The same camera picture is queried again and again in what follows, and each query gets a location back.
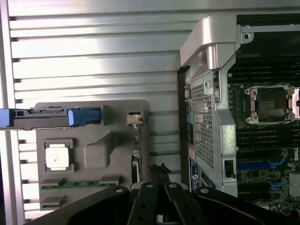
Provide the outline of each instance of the label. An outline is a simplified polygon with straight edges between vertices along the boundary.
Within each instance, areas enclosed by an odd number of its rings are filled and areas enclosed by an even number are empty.
[[[191,147],[188,148],[188,155],[192,158],[195,159],[195,150],[192,149]]]
[[[194,192],[200,185],[200,169],[199,165],[192,157],[189,157],[189,179],[190,179],[190,191]]]

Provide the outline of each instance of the metal mesh grille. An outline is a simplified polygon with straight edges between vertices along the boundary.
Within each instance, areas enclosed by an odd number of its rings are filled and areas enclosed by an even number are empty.
[[[194,115],[194,147],[197,156],[211,168],[213,165],[211,96],[205,95],[203,84],[192,88]]]

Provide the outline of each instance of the blue latch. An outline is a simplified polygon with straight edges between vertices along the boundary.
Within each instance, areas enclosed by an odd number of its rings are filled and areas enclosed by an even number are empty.
[[[12,114],[11,109],[0,109],[0,128],[9,128],[13,125]]]
[[[83,127],[89,123],[101,123],[101,109],[76,107],[68,110],[68,117],[71,127]]]

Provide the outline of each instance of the ribbed metal surface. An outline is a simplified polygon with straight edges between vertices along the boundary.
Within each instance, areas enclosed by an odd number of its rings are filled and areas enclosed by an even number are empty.
[[[28,108],[38,102],[146,99],[151,110],[151,162],[164,162],[178,173],[175,55],[190,31],[198,20],[215,13],[266,13],[265,8],[292,12],[288,8],[296,11],[297,6],[300,2],[280,0],[272,4],[257,0],[10,0],[8,5],[1,0],[2,24],[9,18],[7,31],[12,38],[5,57],[13,58],[13,74],[7,60],[6,76],[8,85],[12,75],[15,82],[14,91],[8,90],[8,105]],[[3,35],[7,46],[8,33]],[[17,134],[12,132],[12,143],[15,150],[19,147],[23,182],[23,193],[18,183],[15,187],[17,223],[23,224],[24,218],[45,212],[38,210],[35,132]],[[18,172],[14,163],[15,180]],[[171,179],[180,182],[180,175],[175,173]]]

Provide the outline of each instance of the circuit board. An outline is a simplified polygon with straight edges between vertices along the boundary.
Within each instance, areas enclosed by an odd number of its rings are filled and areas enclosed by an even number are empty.
[[[298,71],[296,61],[240,60],[228,74],[238,197],[275,212],[300,209],[300,120],[288,114]]]
[[[56,186],[42,186],[41,189],[63,189],[63,188],[101,188],[115,186],[115,183],[102,183],[100,181],[64,181],[62,180]]]
[[[297,210],[300,197],[290,195],[289,175],[300,172],[298,152],[299,148],[273,148],[238,154],[239,197],[270,210]]]

